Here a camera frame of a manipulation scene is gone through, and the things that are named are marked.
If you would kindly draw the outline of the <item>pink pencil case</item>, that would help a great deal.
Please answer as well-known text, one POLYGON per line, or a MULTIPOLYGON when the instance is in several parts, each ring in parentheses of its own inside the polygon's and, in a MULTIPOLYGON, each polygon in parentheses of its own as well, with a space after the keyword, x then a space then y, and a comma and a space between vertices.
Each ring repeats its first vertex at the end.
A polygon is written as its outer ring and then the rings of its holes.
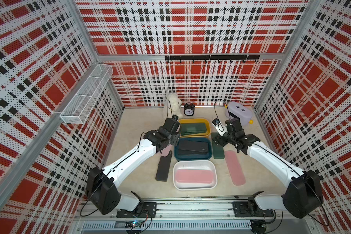
POLYGON ((209 170, 181 169, 175 174, 175 181, 178 183, 210 184, 214 179, 214 172, 209 170))
POLYGON ((172 149, 173 149, 173 146, 172 146, 172 145, 168 145, 166 148, 164 148, 164 149, 161 151, 160 155, 161 155, 162 157, 167 157, 167 156, 169 155, 169 153, 171 152, 172 149))
POLYGON ((235 186, 242 186, 246 183, 246 179, 239 163, 238 156, 235 151, 224 152, 227 168, 235 186))

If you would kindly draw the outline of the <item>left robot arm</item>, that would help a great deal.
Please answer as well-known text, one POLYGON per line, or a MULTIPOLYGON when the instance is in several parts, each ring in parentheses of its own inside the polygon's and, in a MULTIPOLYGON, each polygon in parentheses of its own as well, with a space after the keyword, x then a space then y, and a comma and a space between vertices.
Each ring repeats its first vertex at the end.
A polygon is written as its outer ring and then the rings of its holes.
POLYGON ((90 170, 85 194, 101 214, 108 214, 116 208, 142 213, 143 200, 134 192, 124 194, 118 188, 148 158, 169 145, 176 146, 180 138, 179 127, 178 116, 172 115, 157 130, 145 133, 139 143, 120 159, 102 169, 96 166, 90 170))

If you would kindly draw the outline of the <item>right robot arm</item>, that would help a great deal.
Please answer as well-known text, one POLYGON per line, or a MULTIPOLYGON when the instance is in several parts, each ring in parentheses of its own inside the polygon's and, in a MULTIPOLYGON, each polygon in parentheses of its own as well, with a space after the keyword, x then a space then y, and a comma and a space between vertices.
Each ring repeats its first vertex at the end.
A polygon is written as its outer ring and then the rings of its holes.
POLYGON ((304 218, 323 205, 322 188, 317 173, 292 165, 268 148, 257 136, 246 134, 239 119, 230 119, 224 123, 214 119, 212 125, 218 132, 218 136, 213 138, 217 145, 233 145, 237 152, 261 163, 286 187, 282 195, 265 195, 262 192, 255 195, 253 204, 259 209, 287 210, 296 218, 304 218))

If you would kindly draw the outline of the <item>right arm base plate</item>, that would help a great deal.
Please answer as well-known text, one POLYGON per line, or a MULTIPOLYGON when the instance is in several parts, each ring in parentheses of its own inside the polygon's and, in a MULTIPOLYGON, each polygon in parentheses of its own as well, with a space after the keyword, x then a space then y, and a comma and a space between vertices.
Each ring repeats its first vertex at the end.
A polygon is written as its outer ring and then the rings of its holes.
POLYGON ((232 203, 235 217, 274 217, 273 210, 261 210, 256 208, 251 211, 246 201, 236 201, 232 203))

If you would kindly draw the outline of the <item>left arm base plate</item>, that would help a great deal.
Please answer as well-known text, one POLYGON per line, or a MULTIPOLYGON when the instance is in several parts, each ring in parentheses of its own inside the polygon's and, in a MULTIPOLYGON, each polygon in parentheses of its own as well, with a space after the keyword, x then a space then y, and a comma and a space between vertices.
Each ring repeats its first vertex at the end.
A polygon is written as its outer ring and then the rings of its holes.
POLYGON ((117 218, 149 218, 156 217, 157 203, 156 202, 143 202, 138 205, 134 211, 118 210, 117 218))

